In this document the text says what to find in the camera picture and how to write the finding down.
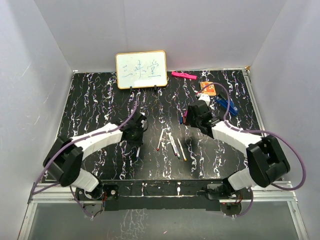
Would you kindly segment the white pen blue tip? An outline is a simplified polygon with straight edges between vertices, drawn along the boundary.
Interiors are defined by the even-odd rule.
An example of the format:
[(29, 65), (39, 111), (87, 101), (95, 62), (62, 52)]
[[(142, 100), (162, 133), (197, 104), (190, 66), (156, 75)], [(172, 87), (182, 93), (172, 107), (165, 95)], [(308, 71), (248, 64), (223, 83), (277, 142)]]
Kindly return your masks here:
[(141, 147), (138, 147), (137, 148), (137, 152), (136, 152), (136, 160), (139, 159), (139, 156), (140, 156), (140, 150), (141, 150)]

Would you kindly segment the white pen yellow tip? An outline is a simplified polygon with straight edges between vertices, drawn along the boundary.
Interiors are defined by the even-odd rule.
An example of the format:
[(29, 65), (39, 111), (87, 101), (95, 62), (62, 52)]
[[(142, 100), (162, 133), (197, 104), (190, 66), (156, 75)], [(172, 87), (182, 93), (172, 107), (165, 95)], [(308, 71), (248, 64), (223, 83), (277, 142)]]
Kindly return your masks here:
[(179, 145), (179, 147), (180, 147), (180, 151), (181, 151), (183, 160), (186, 162), (186, 161), (187, 161), (187, 157), (186, 157), (186, 155), (185, 155), (185, 153), (184, 153), (184, 149), (183, 149), (183, 146), (182, 146), (181, 141), (180, 141), (179, 138), (177, 138), (177, 142), (178, 142), (178, 145)]

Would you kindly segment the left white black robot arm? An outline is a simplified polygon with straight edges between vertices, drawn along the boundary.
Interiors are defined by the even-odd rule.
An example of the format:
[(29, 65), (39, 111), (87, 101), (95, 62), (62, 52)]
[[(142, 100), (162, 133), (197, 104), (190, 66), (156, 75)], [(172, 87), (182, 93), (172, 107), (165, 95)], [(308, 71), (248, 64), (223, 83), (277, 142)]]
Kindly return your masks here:
[(58, 137), (43, 161), (43, 167), (62, 187), (76, 187), (89, 199), (98, 200), (103, 195), (104, 185), (93, 173), (82, 169), (82, 162), (98, 150), (122, 141), (140, 147), (147, 127), (147, 117), (135, 112), (128, 121), (114, 120), (80, 136)]

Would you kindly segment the white pen pink tip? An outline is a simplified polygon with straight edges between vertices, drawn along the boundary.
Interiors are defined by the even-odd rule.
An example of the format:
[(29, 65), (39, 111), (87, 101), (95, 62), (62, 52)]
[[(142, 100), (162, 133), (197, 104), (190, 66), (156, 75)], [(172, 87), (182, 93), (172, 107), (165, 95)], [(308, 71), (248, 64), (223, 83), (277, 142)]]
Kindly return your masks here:
[(172, 134), (171, 134), (171, 132), (168, 132), (167, 134), (168, 134), (168, 137), (169, 137), (169, 140), (170, 140), (170, 144), (171, 144), (173, 153), (174, 153), (175, 156), (178, 156), (176, 147), (175, 147), (175, 145), (174, 145), (174, 141), (173, 141), (173, 139), (172, 139)]

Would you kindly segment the white pen red tip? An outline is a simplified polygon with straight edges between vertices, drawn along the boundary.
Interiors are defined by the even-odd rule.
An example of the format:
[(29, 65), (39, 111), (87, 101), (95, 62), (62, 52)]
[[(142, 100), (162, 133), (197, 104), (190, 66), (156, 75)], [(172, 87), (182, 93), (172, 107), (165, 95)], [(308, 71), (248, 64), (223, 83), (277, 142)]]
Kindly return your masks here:
[(157, 145), (157, 148), (156, 148), (157, 151), (160, 150), (160, 145), (161, 145), (161, 142), (162, 142), (162, 139), (163, 139), (163, 134), (164, 134), (164, 129), (162, 129), (162, 130), (161, 130), (161, 133), (160, 133), (158, 145)]

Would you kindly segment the white pen green tip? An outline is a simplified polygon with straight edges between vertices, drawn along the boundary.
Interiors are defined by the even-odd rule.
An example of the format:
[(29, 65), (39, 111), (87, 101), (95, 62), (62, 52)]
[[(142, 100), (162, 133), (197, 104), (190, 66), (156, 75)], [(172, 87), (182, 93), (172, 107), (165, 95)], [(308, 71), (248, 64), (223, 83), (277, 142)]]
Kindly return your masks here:
[(180, 156), (180, 154), (179, 154), (179, 151), (177, 150), (175, 141), (174, 141), (174, 139), (173, 139), (173, 137), (172, 137), (172, 134), (171, 134), (170, 132), (168, 133), (168, 136), (169, 136), (169, 139), (170, 139), (170, 143), (171, 143), (171, 146), (172, 146), (174, 155), (177, 156), (178, 159), (180, 159), (181, 156)]

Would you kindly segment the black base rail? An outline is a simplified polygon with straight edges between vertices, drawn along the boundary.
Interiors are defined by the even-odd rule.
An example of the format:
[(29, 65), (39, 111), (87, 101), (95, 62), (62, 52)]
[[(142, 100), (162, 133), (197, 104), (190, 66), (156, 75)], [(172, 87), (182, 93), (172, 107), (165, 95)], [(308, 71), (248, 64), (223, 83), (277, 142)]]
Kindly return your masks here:
[(98, 197), (77, 188), (85, 204), (100, 204), (105, 211), (205, 209), (219, 211), (222, 203), (243, 203), (251, 193), (244, 188), (228, 192), (220, 179), (104, 180)]

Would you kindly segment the pink plastic clip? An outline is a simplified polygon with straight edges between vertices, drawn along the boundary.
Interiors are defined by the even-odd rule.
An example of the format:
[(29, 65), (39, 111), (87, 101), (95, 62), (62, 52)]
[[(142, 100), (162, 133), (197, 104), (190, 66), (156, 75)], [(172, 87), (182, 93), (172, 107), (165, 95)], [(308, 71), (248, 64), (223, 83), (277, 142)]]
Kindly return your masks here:
[(174, 77), (185, 78), (185, 79), (190, 79), (190, 80), (196, 80), (197, 79), (196, 75), (183, 73), (183, 72), (172, 71), (171, 75), (174, 76)]

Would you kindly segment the small whiteboard with orange frame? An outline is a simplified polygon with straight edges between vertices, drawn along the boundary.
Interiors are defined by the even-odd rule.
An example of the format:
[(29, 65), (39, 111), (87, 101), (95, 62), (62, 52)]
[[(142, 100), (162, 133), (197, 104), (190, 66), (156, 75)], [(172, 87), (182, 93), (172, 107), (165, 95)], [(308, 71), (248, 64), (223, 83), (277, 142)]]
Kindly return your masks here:
[(117, 86), (121, 90), (165, 87), (168, 84), (163, 50), (118, 53), (115, 63)]

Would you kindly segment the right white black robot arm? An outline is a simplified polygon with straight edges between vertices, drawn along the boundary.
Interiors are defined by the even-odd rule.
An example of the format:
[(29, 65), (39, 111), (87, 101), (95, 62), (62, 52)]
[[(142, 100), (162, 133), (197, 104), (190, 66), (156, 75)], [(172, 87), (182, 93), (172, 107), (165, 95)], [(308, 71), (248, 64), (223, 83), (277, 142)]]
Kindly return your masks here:
[(242, 189), (255, 186), (265, 188), (291, 170), (280, 143), (274, 136), (262, 137), (230, 129), (222, 119), (213, 117), (204, 100), (197, 100), (188, 106), (183, 124), (230, 145), (247, 158), (247, 168), (224, 178), (216, 188), (208, 188), (210, 194), (233, 199)]

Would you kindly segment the orange card pack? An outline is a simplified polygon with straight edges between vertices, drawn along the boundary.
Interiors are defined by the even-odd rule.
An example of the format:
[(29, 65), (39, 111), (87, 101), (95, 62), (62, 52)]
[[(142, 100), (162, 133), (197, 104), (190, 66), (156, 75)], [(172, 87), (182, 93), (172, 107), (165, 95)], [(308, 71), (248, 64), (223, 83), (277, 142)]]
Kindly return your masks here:
[(215, 86), (210, 81), (202, 81), (200, 82), (200, 93), (206, 94), (210, 97), (214, 97), (217, 95)]

